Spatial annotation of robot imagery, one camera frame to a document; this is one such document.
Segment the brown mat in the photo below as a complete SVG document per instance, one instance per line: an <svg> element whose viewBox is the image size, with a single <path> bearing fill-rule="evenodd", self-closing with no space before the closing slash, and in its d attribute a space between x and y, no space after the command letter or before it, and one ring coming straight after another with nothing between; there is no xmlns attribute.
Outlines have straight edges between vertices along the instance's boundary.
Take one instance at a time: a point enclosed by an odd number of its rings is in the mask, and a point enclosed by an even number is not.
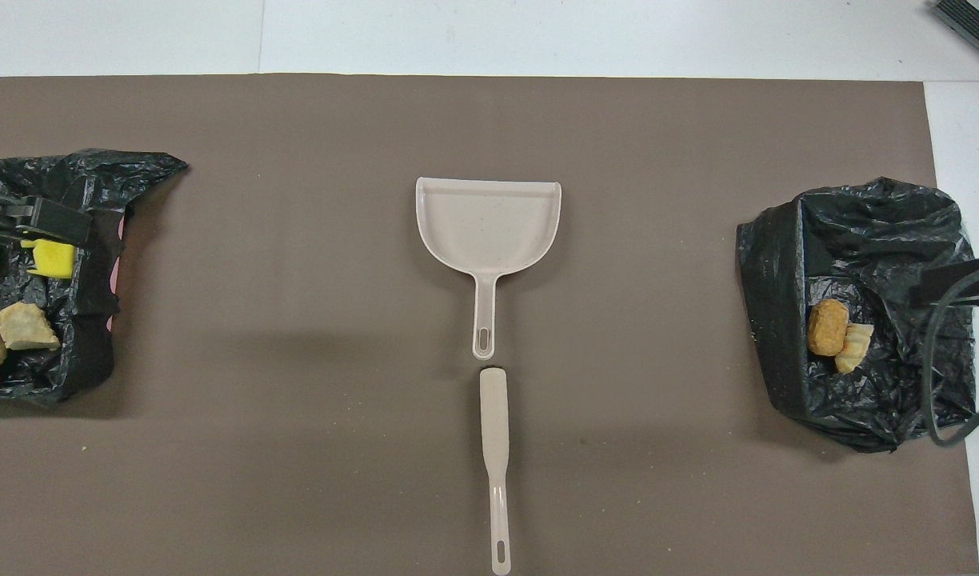
<svg viewBox="0 0 979 576"><path fill-rule="evenodd" d="M474 288L420 175L564 187L497 292L515 575L977 571L964 450L777 414L735 278L763 208L934 183L920 84L0 79L0 157L85 146L193 169L128 227L113 378L0 406L0 574L488 574Z"/></svg>

